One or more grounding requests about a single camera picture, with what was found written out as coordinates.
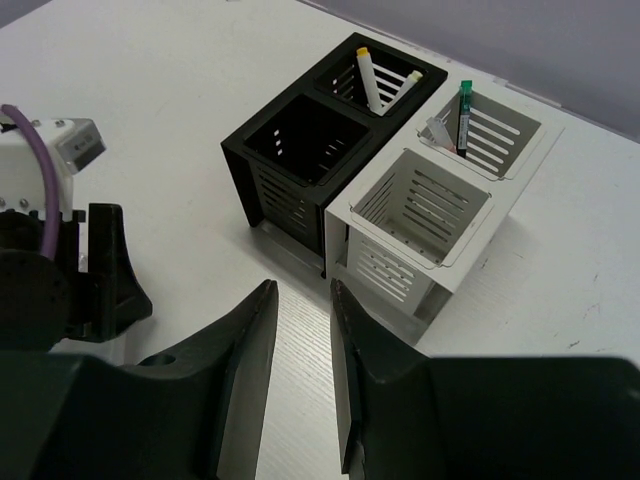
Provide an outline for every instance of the green marker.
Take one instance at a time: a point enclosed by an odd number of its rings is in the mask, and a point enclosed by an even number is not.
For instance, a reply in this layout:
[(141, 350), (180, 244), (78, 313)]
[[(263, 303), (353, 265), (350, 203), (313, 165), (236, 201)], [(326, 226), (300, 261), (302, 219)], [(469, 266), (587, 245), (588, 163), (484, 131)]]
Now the green marker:
[(467, 157), (467, 137), (469, 136), (469, 119), (471, 118), (471, 80), (460, 84), (460, 121), (458, 122), (458, 155)]

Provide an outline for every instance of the rectangular opening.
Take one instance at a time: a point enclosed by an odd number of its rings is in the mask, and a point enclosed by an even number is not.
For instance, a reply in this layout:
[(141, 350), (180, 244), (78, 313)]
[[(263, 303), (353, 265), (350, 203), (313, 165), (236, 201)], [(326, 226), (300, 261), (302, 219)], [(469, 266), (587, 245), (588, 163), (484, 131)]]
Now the rectangular opening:
[(300, 95), (253, 133), (246, 146), (310, 185), (339, 168), (369, 129)]
[[(458, 138), (460, 97), (455, 96), (438, 115), (454, 143)], [(503, 178), (540, 128), (540, 122), (473, 92), (467, 158), (490, 177)]]
[[(371, 113), (356, 58), (356, 50), (361, 47), (367, 47), (371, 54), (380, 100), (383, 106), (393, 100), (405, 79), (414, 70), (424, 75), (421, 82), (426, 80), (427, 72), (417, 64), (406, 61), (385, 50), (362, 43), (354, 48), (353, 51), (341, 57), (331, 68), (320, 75), (316, 80), (318, 87), (363, 111)], [(412, 93), (411, 91), (407, 93), (398, 104), (405, 102), (411, 97)], [(394, 105), (389, 113), (393, 113), (398, 104)]]
[(355, 213), (438, 264), (488, 198), (487, 192), (405, 150)]

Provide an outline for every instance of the gray wall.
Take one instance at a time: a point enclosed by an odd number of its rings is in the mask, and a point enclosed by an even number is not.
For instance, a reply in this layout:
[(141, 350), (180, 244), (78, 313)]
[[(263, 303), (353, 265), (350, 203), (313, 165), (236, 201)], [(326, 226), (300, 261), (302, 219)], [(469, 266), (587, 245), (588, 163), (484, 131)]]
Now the gray wall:
[(640, 139), (639, 0), (310, 0)]
[(0, 0), (0, 28), (51, 0)]

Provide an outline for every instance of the cable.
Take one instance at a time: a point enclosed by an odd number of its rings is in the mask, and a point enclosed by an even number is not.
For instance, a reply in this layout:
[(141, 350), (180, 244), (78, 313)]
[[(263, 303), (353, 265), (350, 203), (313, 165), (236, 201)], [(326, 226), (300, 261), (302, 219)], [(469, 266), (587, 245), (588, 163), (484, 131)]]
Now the cable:
[(58, 192), (58, 175), (47, 146), (42, 141), (33, 125), (20, 110), (13, 105), (2, 105), (2, 113), (16, 124), (33, 154), (36, 156), (44, 181), (45, 210), (44, 233), (40, 245), (40, 254), (54, 260), (58, 249), (58, 232), (60, 230), (60, 193)]

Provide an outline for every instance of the table surface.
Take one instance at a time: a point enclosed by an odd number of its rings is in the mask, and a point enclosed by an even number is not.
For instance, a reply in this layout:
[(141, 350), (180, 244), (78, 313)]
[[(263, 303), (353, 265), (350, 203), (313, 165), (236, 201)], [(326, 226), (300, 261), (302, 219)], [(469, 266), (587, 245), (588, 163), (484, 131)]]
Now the table surface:
[[(219, 143), (353, 31), (292, 0), (56, 0), (0, 30), (0, 91), (32, 118), (90, 117), (109, 150), (76, 206), (123, 205), (155, 314), (137, 361), (278, 280), (259, 479), (340, 477), (328, 283), (249, 229)], [(565, 133), (425, 354), (606, 354), (640, 362), (640, 146), (558, 111)]]

